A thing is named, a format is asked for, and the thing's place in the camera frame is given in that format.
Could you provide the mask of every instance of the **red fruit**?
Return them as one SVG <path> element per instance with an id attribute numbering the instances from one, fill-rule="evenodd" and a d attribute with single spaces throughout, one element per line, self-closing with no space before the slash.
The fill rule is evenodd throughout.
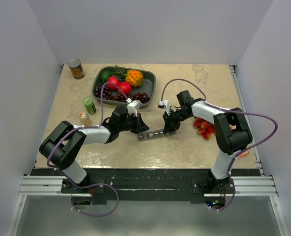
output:
<path id="1" fill-rule="evenodd" d="M 206 139 L 206 140 L 209 140 L 210 138 L 211 138 L 211 132 L 205 132 L 204 134 L 203 134 L 203 137 Z"/>
<path id="2" fill-rule="evenodd" d="M 196 119 L 196 121 L 199 121 L 199 122 L 204 122 L 205 120 L 204 119 L 202 119 L 202 118 L 200 118 L 200 117 L 198 117 L 197 119 Z"/>
<path id="3" fill-rule="evenodd" d="M 194 122 L 194 128 L 195 129 L 199 129 L 201 127 L 201 122 L 199 122 L 199 121 L 195 121 Z"/>
<path id="4" fill-rule="evenodd" d="M 205 129 L 199 129 L 199 130 L 198 130 L 198 134 L 199 134 L 199 135 L 203 135 L 204 133 L 205 133 Z"/>
<path id="5" fill-rule="evenodd" d="M 115 77 L 115 76 L 110 76 L 107 80 L 107 82 L 111 82 L 117 86 L 119 86 L 120 82 L 119 80 Z M 111 90 L 117 90 L 117 88 L 112 85 L 112 84 L 107 84 L 108 88 L 111 89 Z"/>
<path id="6" fill-rule="evenodd" d="M 211 127 L 211 126 L 210 126 L 209 128 L 206 129 L 206 131 L 207 131 L 207 132 L 210 132 L 210 133 L 213 133 L 214 130 L 215 130 L 215 129 L 214 129 L 213 127 Z"/>
<path id="7" fill-rule="evenodd" d="M 207 121 L 202 122 L 202 124 L 201 124 L 201 128 L 202 129 L 207 129 L 209 127 L 210 127 L 210 123 L 209 122 L 207 122 Z"/>
<path id="8" fill-rule="evenodd" d="M 119 88 L 122 90 L 122 92 L 125 95 L 130 94 L 131 91 L 132 91 L 131 85 L 128 82 L 122 82 L 122 83 L 120 83 L 119 84 Z"/>

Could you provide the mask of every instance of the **pineapple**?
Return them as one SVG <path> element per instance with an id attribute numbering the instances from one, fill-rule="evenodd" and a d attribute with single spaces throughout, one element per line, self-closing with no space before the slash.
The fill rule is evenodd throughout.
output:
<path id="1" fill-rule="evenodd" d="M 140 87 L 143 83 L 143 74 L 138 70 L 128 70 L 126 71 L 123 67 L 115 66 L 114 72 L 112 73 L 115 76 L 125 78 L 132 87 Z"/>

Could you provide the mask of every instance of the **gray floor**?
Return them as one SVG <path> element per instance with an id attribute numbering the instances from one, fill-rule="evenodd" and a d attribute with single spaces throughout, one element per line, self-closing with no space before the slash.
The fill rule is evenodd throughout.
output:
<path id="1" fill-rule="evenodd" d="M 86 211 L 106 212 L 114 206 Z M 18 236 L 279 236 L 268 197 L 237 197 L 216 213 L 187 202 L 120 202 L 110 216 L 71 211 L 70 197 L 28 197 Z"/>

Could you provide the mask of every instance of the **gray tray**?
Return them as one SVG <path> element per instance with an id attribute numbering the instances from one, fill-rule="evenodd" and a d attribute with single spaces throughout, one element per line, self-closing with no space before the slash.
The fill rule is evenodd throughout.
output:
<path id="1" fill-rule="evenodd" d="M 99 71 L 99 73 L 97 74 L 97 76 L 96 76 L 96 79 L 94 81 L 93 88 L 92 88 L 92 96 L 93 96 L 93 98 L 95 98 L 99 102 L 100 102 L 100 98 L 98 98 L 98 97 L 96 97 L 94 95 L 94 91 L 98 86 L 103 84 L 103 82 L 100 80 L 100 75 L 105 70 L 108 70 L 108 71 L 111 71 L 111 72 L 114 71 L 113 68 L 114 68 L 114 66 L 106 66 L 103 69 L 101 69 Z M 150 102 L 152 101 L 152 98 L 153 98 L 153 95 L 154 95 L 154 91 L 155 91 L 156 78 L 155 78 L 155 75 L 150 71 L 146 71 L 146 70 L 139 70 L 139 71 L 141 71 L 143 73 L 143 75 L 144 75 L 143 83 L 142 83 L 141 87 L 132 88 L 131 94 L 134 94 L 134 93 L 137 93 L 137 92 L 145 92 L 145 93 L 147 93 L 147 95 L 150 97 L 150 101 L 145 103 L 145 104 L 142 104 L 141 107 L 140 107 L 140 108 L 146 108 L 150 104 Z M 111 91 L 110 94 L 112 96 L 115 96 L 115 95 L 118 94 L 118 92 L 117 91 Z M 126 102 L 117 102 L 117 101 L 111 101 L 111 100 L 106 100 L 106 99 L 103 99 L 102 101 L 103 101 L 103 103 L 114 105 L 114 106 L 126 106 L 127 105 Z"/>

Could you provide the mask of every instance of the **bunch of red grapes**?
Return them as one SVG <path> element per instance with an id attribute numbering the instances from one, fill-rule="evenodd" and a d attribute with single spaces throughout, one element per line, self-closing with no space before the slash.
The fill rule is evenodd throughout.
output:
<path id="1" fill-rule="evenodd" d="M 101 92 L 101 86 L 98 86 L 95 91 L 94 95 L 98 98 L 100 98 L 100 92 Z M 117 102 L 126 102 L 126 98 L 122 94 L 118 94 L 116 96 L 112 96 L 110 94 L 111 90 L 105 86 L 104 91 L 102 94 L 103 100 L 111 100 L 111 101 L 117 101 Z M 147 93 L 144 92 L 137 92 L 134 94 L 128 94 L 128 98 L 131 98 L 131 100 L 139 100 L 142 104 L 148 103 L 150 101 L 150 97 L 147 95 Z"/>

